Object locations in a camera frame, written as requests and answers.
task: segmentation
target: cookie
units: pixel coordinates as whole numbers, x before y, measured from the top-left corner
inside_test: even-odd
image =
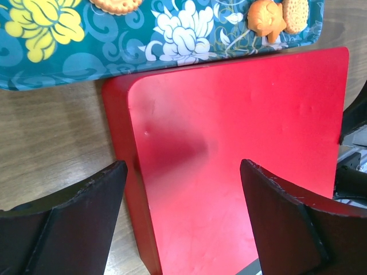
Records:
[[[125,15],[140,6],[142,0],[90,0],[96,7],[106,13]]]
[[[280,32],[287,27],[283,19],[283,7],[272,0],[257,0],[247,14],[248,28],[257,36],[267,36],[269,43],[275,43]]]
[[[283,17],[287,23],[286,32],[297,34],[304,30],[307,27],[309,9],[308,0],[284,0]]]

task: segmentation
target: white flower print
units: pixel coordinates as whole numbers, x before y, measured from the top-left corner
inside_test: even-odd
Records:
[[[173,16],[167,8],[164,8],[164,13],[153,14],[158,25],[154,30],[163,35],[165,40],[163,54],[159,56],[161,61],[176,61],[178,65],[187,65],[216,56],[209,52],[210,43],[207,39],[214,25],[211,7],[197,12],[195,3],[188,0],[177,16]],[[155,44],[161,45],[159,41],[151,41],[147,46],[139,47],[145,51],[150,61],[156,59],[151,53]]]

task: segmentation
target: floral tray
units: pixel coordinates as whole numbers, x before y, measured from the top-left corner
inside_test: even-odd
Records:
[[[0,0],[0,88],[27,90],[309,45],[324,0],[309,0],[308,27],[277,43],[247,29],[254,0],[144,0],[115,16],[88,0]]]

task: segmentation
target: yellow flower print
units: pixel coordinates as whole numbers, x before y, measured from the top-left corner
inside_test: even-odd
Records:
[[[5,30],[11,36],[27,39],[25,46],[32,62],[48,59],[56,44],[80,42],[84,30],[75,8],[81,0],[9,0],[13,8]]]

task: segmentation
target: red wooden panel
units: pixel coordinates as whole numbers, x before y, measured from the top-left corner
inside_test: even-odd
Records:
[[[257,258],[242,159],[332,195],[348,62],[336,48],[106,82],[136,242],[152,274],[235,274]]]

